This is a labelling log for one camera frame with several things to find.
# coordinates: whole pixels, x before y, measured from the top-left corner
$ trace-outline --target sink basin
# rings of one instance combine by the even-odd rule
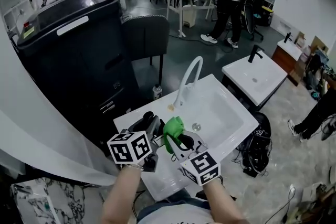
[[[222,68],[222,72],[258,106],[286,78],[287,73],[262,51],[262,59],[255,55],[253,62],[249,56]]]
[[[152,111],[164,122],[180,116],[187,131],[193,132],[194,123],[201,125],[195,133],[212,149],[217,161],[224,159],[258,126],[255,118],[212,74],[198,80],[188,105],[172,111],[170,108],[176,97],[177,91],[115,119],[114,123],[121,131],[147,111]],[[179,162],[171,160],[165,147],[160,147],[157,154],[156,172],[142,173],[141,177],[153,198],[159,201],[193,183],[181,174]]]

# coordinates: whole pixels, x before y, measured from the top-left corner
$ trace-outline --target jeans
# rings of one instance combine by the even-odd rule
[[[298,125],[294,131],[302,133],[303,139],[309,139],[318,130],[322,122],[336,113],[336,90],[329,89],[321,100],[314,106],[308,116]]]
[[[238,42],[241,30],[241,16],[242,6],[238,1],[233,0],[217,0],[217,22],[215,28],[210,33],[213,38],[219,38],[224,32],[227,20],[231,17],[232,23],[232,42]]]
[[[193,206],[197,206],[197,207],[210,210],[210,205],[207,201],[200,201],[200,200],[191,198],[189,193],[185,189],[181,189],[179,192],[167,198],[167,200],[157,202],[154,205],[151,205],[151,206],[148,206],[142,209],[139,213],[137,222],[139,222],[144,217],[148,216],[149,214],[157,211],[158,209],[162,207],[183,205],[183,204],[189,204],[189,205],[193,205]]]

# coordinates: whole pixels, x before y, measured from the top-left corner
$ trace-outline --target white faucet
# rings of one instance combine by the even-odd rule
[[[198,69],[197,69],[197,73],[195,76],[195,80],[194,83],[189,83],[188,85],[186,85],[186,82],[191,74],[191,71],[193,71],[195,65],[198,63]],[[183,79],[181,81],[180,84],[180,88],[179,88],[179,93],[177,95],[177,98],[174,102],[174,107],[176,108],[180,108],[184,105],[184,103],[186,103],[189,99],[190,99],[190,95],[192,94],[193,90],[196,87],[196,83],[198,81],[198,77],[201,73],[201,69],[202,69],[202,65],[203,65],[203,58],[201,56],[196,57],[192,63],[190,64],[190,66],[188,67],[187,71],[185,72]]]

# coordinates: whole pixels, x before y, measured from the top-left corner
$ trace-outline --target white marker cube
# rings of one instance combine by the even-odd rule
[[[200,186],[220,176],[221,164],[206,150],[181,163],[185,176]]]
[[[116,134],[107,145],[116,164],[137,164],[152,153],[145,131]]]

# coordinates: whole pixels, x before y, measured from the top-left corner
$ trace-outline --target green cloth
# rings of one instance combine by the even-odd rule
[[[173,141],[177,145],[180,145],[181,142],[178,140],[178,137],[180,134],[182,134],[184,131],[184,125],[180,117],[172,117],[170,120],[167,121],[165,126],[163,127],[163,141],[166,145],[166,150],[170,153],[173,154],[172,147],[170,146],[167,135],[169,135]]]

